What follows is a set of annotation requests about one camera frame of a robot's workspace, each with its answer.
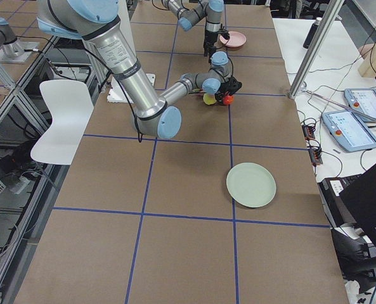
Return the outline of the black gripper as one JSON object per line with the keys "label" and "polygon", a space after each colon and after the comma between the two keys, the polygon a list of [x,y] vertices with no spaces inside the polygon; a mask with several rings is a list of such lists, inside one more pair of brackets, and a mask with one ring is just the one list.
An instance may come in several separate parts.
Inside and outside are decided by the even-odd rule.
{"label": "black gripper", "polygon": [[215,43],[219,35],[227,40],[230,39],[230,34],[222,23],[206,22],[203,43],[204,56],[212,56],[216,52]]}
{"label": "black gripper", "polygon": [[238,90],[242,88],[242,83],[238,81],[234,76],[231,76],[226,82],[223,82],[215,94],[217,101],[222,101],[222,98],[226,95],[234,95]]}

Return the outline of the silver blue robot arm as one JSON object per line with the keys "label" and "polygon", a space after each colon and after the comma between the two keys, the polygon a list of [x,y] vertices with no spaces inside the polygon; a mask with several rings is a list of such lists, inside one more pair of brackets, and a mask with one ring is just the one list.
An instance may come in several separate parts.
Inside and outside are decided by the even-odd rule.
{"label": "silver blue robot arm", "polygon": [[204,56],[211,58],[217,51],[215,43],[219,35],[229,39],[230,35],[221,22],[224,13],[224,1],[210,0],[197,1],[197,6],[188,9],[182,1],[161,1],[165,10],[172,12],[178,19],[178,25],[185,31],[189,31],[198,22],[205,20],[204,29]]}
{"label": "silver blue robot arm", "polygon": [[206,96],[227,104],[241,87],[233,75],[233,64],[215,47],[222,27],[223,1],[199,1],[192,9],[181,1],[163,1],[185,31],[205,20],[204,54],[211,67],[207,73],[186,73],[163,93],[157,94],[120,29],[117,1],[38,1],[39,28],[50,35],[81,39],[94,44],[106,69],[121,84],[133,102],[133,123],[138,133],[162,139],[174,137],[181,126],[175,102],[201,89]]}

